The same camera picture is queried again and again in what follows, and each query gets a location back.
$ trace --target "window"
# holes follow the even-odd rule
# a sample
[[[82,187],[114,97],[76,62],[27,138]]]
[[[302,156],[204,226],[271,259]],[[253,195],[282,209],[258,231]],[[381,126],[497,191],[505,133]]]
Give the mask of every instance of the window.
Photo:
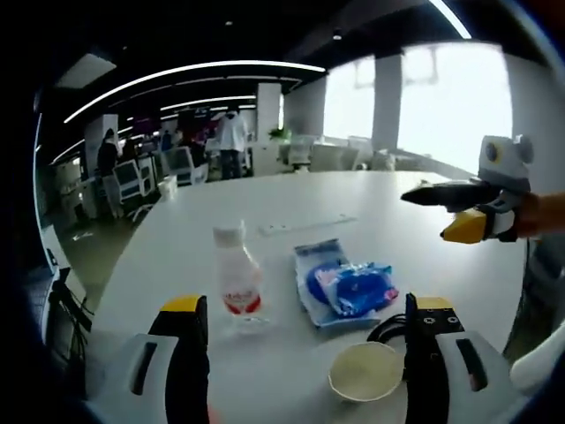
[[[410,47],[402,68],[400,149],[476,173],[483,137],[511,137],[509,79],[500,46]]]
[[[374,58],[329,72],[324,103],[324,135],[339,139],[373,136]]]

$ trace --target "round white table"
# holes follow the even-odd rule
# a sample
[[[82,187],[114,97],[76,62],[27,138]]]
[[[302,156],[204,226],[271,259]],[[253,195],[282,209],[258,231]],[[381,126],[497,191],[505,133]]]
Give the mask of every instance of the round white table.
[[[328,370],[342,349],[367,331],[336,337],[310,323],[299,304],[293,247],[339,238],[352,261],[393,267],[400,291],[380,312],[403,312],[404,295],[442,296],[466,329],[477,330],[499,352],[509,336],[520,298],[523,242],[447,243],[440,231],[444,208],[400,201],[424,172],[327,172],[248,178],[180,188],[157,203],[119,259],[96,311],[87,351],[87,390],[94,394],[103,369],[125,340],[146,333],[161,306],[188,293],[208,296],[210,405],[221,423],[365,422],[350,420],[328,388]],[[327,223],[340,214],[355,219]],[[252,337],[227,331],[230,317],[215,275],[212,227],[245,220],[246,245],[264,270],[268,331]],[[288,231],[263,235],[259,227]],[[371,405],[375,422],[403,423],[406,391]]]

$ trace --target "paper cup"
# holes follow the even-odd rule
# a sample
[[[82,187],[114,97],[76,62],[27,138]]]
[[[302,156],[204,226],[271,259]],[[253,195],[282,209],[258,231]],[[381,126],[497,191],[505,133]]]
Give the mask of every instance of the paper cup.
[[[329,371],[329,386],[343,400],[372,402],[384,398],[403,379],[404,357],[382,343],[362,343],[341,352]]]
[[[162,181],[159,183],[159,193],[161,193],[161,198],[165,201],[172,199],[175,195],[175,187],[170,181]]]

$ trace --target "ceiling light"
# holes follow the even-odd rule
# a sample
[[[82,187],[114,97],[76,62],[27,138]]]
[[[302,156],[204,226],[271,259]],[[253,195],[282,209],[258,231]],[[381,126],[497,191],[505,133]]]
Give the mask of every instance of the ceiling light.
[[[334,36],[332,37],[335,41],[339,42],[342,37],[342,30],[340,28],[334,29]]]
[[[133,129],[132,126],[128,126],[127,128],[124,128],[123,130],[119,130],[117,133],[118,133],[118,134],[122,134],[122,133],[125,133],[126,131],[130,131],[130,130],[132,130],[132,129]]]
[[[67,148],[61,155],[57,156],[55,159],[53,159],[53,162],[51,162],[51,164],[55,163],[58,159],[60,159],[63,155],[69,153],[71,150],[73,150],[75,147],[77,147],[80,143],[84,143],[85,139],[82,139],[81,141],[77,142],[76,144],[73,144],[72,146],[70,146],[69,148]]]
[[[137,93],[131,97],[128,97],[126,100],[135,99],[141,95],[146,95],[147,93],[153,93],[154,91],[163,90],[165,88],[173,88],[178,86],[185,86],[187,84],[196,84],[199,82],[209,82],[209,81],[219,81],[219,80],[276,80],[276,81],[294,81],[296,83],[301,83],[302,80],[298,78],[288,78],[288,77],[273,77],[270,75],[231,75],[229,77],[213,77],[213,78],[200,78],[200,79],[191,79],[190,81],[183,81],[178,82],[176,84],[167,84],[166,86],[160,86],[157,88],[151,88],[147,91],[142,91],[141,93]],[[113,108],[120,103],[125,102],[125,100],[120,100],[119,102],[115,102],[109,106],[109,108]]]
[[[171,73],[177,72],[184,72],[184,71],[191,71],[194,69],[202,69],[202,68],[214,68],[219,66],[248,66],[248,65],[257,65],[257,66],[279,66],[283,68],[295,68],[295,69],[303,69],[305,71],[313,71],[313,72],[325,72],[325,68],[321,68],[319,66],[311,66],[309,64],[293,64],[291,62],[278,62],[275,60],[223,60],[220,62],[208,62],[205,64],[189,64],[187,66],[180,66],[178,68],[168,69],[166,71],[160,71],[157,73],[152,73],[150,75],[146,75],[145,77],[137,78],[133,81],[123,84],[122,86],[116,87],[111,89],[110,91],[104,93],[103,95],[99,95],[91,102],[85,104],[82,108],[73,112],[67,119],[65,119],[64,123],[68,124],[71,122],[76,116],[80,113],[84,112],[91,106],[95,105],[101,100],[104,100],[115,93],[118,93],[126,88],[133,87],[141,82],[153,80],[155,78],[163,77],[165,75],[170,75]]]
[[[166,119],[172,119],[173,117],[178,117],[178,114],[173,113],[172,115],[167,115],[166,117],[161,117],[161,121],[164,121]]]
[[[453,11],[451,11],[451,9],[443,3],[443,0],[430,0],[430,3],[433,4],[438,11],[440,11],[440,13],[449,21],[462,38],[465,40],[471,39],[471,34],[467,31],[467,28],[465,28],[461,20],[459,20]]]
[[[184,106],[191,106],[193,104],[201,104],[208,102],[225,102],[227,100],[252,100],[252,99],[255,99],[254,95],[232,95],[228,97],[215,97],[213,99],[192,100],[191,102],[186,102],[186,103],[171,104],[170,106],[165,106],[164,108],[161,108],[161,110],[182,108]]]

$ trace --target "chair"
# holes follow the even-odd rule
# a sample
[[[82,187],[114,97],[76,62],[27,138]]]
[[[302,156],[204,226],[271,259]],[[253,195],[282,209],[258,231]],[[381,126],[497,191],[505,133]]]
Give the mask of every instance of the chair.
[[[164,172],[167,175],[176,175],[177,183],[180,186],[206,183],[208,164],[204,163],[198,168],[194,168],[191,150],[187,146],[172,148],[162,152],[161,155]]]
[[[358,148],[343,148],[341,157],[340,170],[355,170],[358,164],[359,154]]]
[[[150,169],[146,167],[139,171],[135,160],[120,163],[114,167],[113,172],[119,188],[121,203],[133,197],[145,198],[154,190]],[[151,207],[153,207],[152,204],[144,204],[127,215],[133,215],[132,220],[135,222],[142,211],[149,211]]]
[[[343,148],[338,146],[314,144],[310,171],[340,170],[342,168],[343,151]]]
[[[309,165],[312,156],[314,139],[308,136],[293,138],[290,142],[288,162],[292,167]]]

